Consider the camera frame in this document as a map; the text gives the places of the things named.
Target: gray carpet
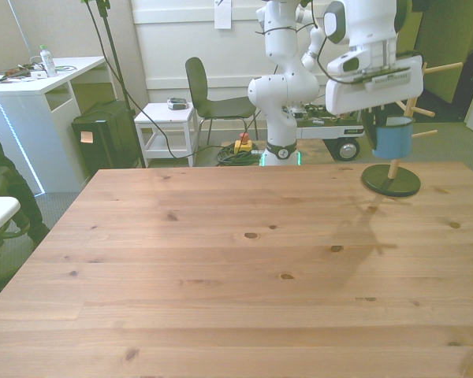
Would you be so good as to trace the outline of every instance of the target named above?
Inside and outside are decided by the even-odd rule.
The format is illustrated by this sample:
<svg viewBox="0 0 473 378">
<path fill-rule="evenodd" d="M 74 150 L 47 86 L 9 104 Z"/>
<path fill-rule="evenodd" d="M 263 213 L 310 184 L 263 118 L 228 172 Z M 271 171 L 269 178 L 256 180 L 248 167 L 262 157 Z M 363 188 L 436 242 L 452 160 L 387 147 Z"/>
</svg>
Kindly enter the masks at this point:
<svg viewBox="0 0 473 378">
<path fill-rule="evenodd" d="M 473 131 L 466 127 L 464 123 L 451 124 L 416 124 L 414 132 L 425 132 L 429 130 L 438 130 L 435 136 L 428 136 L 414 140 L 412 153 L 403 159 L 409 162 L 426 161 L 462 161 L 471 170 L 473 170 Z M 212 132 L 210 144 L 221 146 L 224 142 L 236 140 L 239 137 L 239 131 Z M 259 138 L 266 140 L 266 130 L 259 131 Z M 207 140 L 207 133 L 202 132 L 201 143 Z M 361 151 L 354 161 L 349 163 L 335 162 L 334 164 L 354 164 L 354 163 L 382 163 L 371 153 L 370 145 L 366 137 L 359 138 Z M 207 148 L 198 153 L 196 157 L 196 166 L 215 166 L 215 156 L 218 148 Z M 151 162 L 150 168 L 156 167 L 178 167 L 188 166 L 188 159 L 155 159 Z M 54 193 L 45 194 L 37 197 L 37 202 L 44 216 L 45 223 L 52 228 L 59 220 L 61 215 L 69 208 L 70 204 L 76 199 L 77 193 Z M 4 246 L 0 248 L 0 276 L 10 277 L 26 261 L 33 251 L 33 242 L 26 236 L 17 239 L 6 240 Z"/>
</svg>

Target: white cabinet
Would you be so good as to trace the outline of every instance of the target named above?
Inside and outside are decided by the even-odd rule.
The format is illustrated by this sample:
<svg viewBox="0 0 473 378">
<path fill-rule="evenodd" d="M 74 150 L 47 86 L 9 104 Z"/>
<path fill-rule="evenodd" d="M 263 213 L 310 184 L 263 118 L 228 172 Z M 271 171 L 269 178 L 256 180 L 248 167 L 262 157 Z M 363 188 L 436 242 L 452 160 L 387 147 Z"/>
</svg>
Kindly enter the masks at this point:
<svg viewBox="0 0 473 378">
<path fill-rule="evenodd" d="M 89 175 L 72 121 L 96 102 L 116 98 L 103 57 L 54 63 L 75 69 L 43 80 L 0 83 L 0 141 L 34 193 L 82 190 Z"/>
</svg>

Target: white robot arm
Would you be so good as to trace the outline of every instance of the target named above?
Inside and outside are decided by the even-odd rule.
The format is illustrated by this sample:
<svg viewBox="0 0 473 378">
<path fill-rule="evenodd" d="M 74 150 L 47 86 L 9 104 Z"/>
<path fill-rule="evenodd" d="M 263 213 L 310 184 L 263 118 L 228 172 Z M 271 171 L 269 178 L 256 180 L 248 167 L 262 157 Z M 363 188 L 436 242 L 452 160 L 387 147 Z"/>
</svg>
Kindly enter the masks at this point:
<svg viewBox="0 0 473 378">
<path fill-rule="evenodd" d="M 265 1 L 266 6 L 257 14 L 266 55 L 283 73 L 251 81 L 248 97 L 266 117 L 265 165 L 294 165 L 298 155 L 296 120 L 283 107 L 301 107 L 317 98 L 319 85 L 311 70 L 326 39 L 320 28 L 309 25 L 312 42 L 300 59 L 296 22 L 314 22 L 311 12 L 304 8 L 312 0 Z M 381 106 L 422 93 L 422 59 L 396 59 L 397 33 L 411 3 L 338 0 L 328 6 L 324 14 L 326 38 L 332 43 L 348 43 L 349 47 L 349 52 L 328 64 L 326 108 L 330 113 Z"/>
<path fill-rule="evenodd" d="M 411 0 L 337 0 L 324 14 L 327 38 L 349 52 L 328 64 L 326 108 L 332 114 L 418 97 L 422 58 L 396 59 L 397 33 Z"/>
</svg>

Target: wood grain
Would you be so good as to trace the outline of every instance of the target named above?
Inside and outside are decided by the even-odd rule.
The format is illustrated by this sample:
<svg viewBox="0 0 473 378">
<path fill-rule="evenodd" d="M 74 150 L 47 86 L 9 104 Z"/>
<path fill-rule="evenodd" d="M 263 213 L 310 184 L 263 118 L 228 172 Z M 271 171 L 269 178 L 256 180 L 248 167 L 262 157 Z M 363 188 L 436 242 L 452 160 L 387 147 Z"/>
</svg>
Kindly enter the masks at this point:
<svg viewBox="0 0 473 378">
<path fill-rule="evenodd" d="M 473 378 L 473 172 L 100 171 L 0 294 L 0 378 Z"/>
</svg>

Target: black cable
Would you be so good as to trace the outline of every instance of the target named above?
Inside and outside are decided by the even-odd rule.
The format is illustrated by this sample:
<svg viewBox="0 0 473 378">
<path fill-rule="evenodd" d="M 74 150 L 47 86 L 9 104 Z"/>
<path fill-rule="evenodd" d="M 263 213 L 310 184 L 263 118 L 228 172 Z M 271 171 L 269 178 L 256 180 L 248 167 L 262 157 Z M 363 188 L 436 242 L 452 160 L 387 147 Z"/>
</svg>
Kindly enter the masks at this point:
<svg viewBox="0 0 473 378">
<path fill-rule="evenodd" d="M 327 37 L 325 37 L 325 38 L 324 38 L 324 42 L 322 42 L 321 48 L 320 48 L 319 51 L 318 51 L 317 59 L 316 59 L 317 64 L 318 64 L 319 68 L 324 72 L 324 75 L 326 75 L 328 79 L 334 81 L 335 83 L 348 84 L 348 85 L 356 85 L 356 84 L 359 84 L 359 83 L 353 82 L 353 81 L 342 81 L 342 80 L 339 80 L 339 79 L 335 79 L 334 77 L 332 77 L 332 76 L 324 69 L 324 67 L 322 67 L 319 58 L 321 57 L 322 49 L 324 49 L 324 45 L 326 45 L 327 40 L 328 40 Z"/>
<path fill-rule="evenodd" d="M 255 31 L 255 33 L 265 35 L 266 33 L 275 32 L 276 30 L 294 30 L 296 32 L 296 28 L 293 28 L 291 26 L 282 26 L 282 27 L 279 27 L 279 28 L 268 29 L 266 31 Z"/>
<path fill-rule="evenodd" d="M 252 144 L 252 149 L 257 150 L 258 146 Z M 234 153 L 235 143 L 231 143 L 228 146 L 222 147 L 221 152 L 218 153 L 216 161 L 218 165 L 232 166 L 232 165 L 253 165 L 259 163 L 261 157 L 258 154 L 253 154 L 251 151 L 240 151 Z"/>
<path fill-rule="evenodd" d="M 156 122 L 153 121 L 153 119 L 151 117 L 149 117 L 149 115 L 147 113 L 145 113 L 143 111 L 143 109 L 136 103 L 136 101 L 133 99 L 133 97 L 129 94 L 128 90 L 126 89 L 126 86 L 125 86 L 125 83 L 123 81 L 121 81 L 121 79 L 119 78 L 118 74 L 114 71 L 114 69 L 112 68 L 112 65 L 110 64 L 110 61 L 108 59 L 108 57 L 106 56 L 106 53 L 105 53 L 105 48 L 103 47 L 103 41 L 102 41 L 102 36 L 100 35 L 100 31 L 99 31 L 99 28 L 98 28 L 98 25 L 96 24 L 96 20 L 95 20 L 95 16 L 93 15 L 93 12 L 91 11 L 91 7 L 89 6 L 89 3 L 88 3 L 88 0 L 84 0 L 84 2 L 86 3 L 86 6 L 88 8 L 88 11 L 89 11 L 89 14 L 91 15 L 91 19 L 93 21 L 93 25 L 95 26 L 95 30 L 96 30 L 96 35 L 98 36 L 98 40 L 99 40 L 99 43 L 100 43 L 100 48 L 102 49 L 102 53 L 103 53 L 103 58 L 105 59 L 105 62 L 107 63 L 107 65 L 109 66 L 109 69 L 110 71 L 113 73 L 114 77 L 117 79 L 119 85 L 121 85 L 122 89 L 123 89 L 123 92 L 125 92 L 129 99 L 133 102 L 133 104 L 136 106 L 136 108 L 141 112 L 143 113 L 143 115 L 145 117 L 147 117 L 147 119 L 156 127 L 158 128 L 158 130 L 163 134 L 163 136 L 165 136 L 165 141 L 166 141 L 166 148 L 168 148 L 168 152 L 170 155 L 172 155 L 172 158 L 174 159 L 184 159 L 184 158 L 189 158 L 191 156 L 194 156 L 195 154 L 203 151 L 203 150 L 206 150 L 207 148 L 222 148 L 222 146 L 205 146 L 204 148 L 202 149 L 197 149 L 195 152 L 193 152 L 192 154 L 189 154 L 189 155 L 185 155 L 185 156 L 175 156 L 170 148 L 170 145 L 169 145 L 169 141 L 168 141 L 168 136 L 166 135 L 166 133 L 158 126 L 158 124 L 156 124 Z"/>
</svg>

